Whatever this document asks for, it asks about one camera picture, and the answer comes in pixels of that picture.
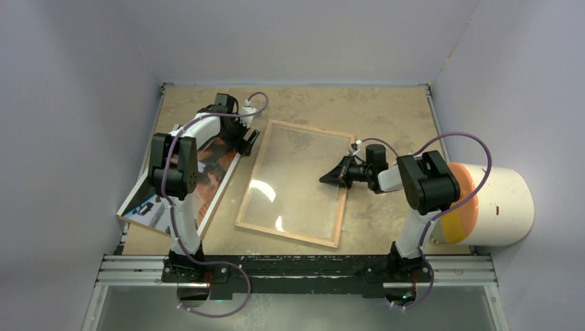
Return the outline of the glossy photo print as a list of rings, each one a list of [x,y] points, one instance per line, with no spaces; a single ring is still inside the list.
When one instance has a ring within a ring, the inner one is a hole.
[[[214,137],[200,147],[197,158],[198,175],[197,186],[192,194],[192,215],[195,217],[195,229],[201,234],[212,219],[240,155],[222,139]],[[161,197],[148,184],[147,176],[148,171],[144,170],[119,208],[117,216],[123,221],[169,237],[169,212]]]

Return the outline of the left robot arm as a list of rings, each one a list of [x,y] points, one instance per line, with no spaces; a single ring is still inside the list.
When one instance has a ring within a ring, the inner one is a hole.
[[[243,105],[226,93],[218,93],[214,103],[198,110],[186,124],[169,133],[156,133],[150,144],[147,180],[170,213],[172,238],[168,260],[189,282],[202,279],[206,262],[200,236],[192,222],[192,194],[199,176],[197,153],[201,147],[220,138],[241,156],[248,156],[259,136],[251,124],[267,108]]]

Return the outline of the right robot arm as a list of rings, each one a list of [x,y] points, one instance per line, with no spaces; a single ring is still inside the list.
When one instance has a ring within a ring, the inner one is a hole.
[[[460,197],[460,186],[440,152],[431,150],[420,156],[403,155],[394,166],[386,160],[381,144],[366,146],[366,156],[359,161],[347,154],[320,183],[350,189],[364,182],[376,194],[402,190],[410,208],[404,229],[393,241],[388,254],[387,271],[398,281],[410,276],[425,264],[424,253],[435,217],[448,210]]]

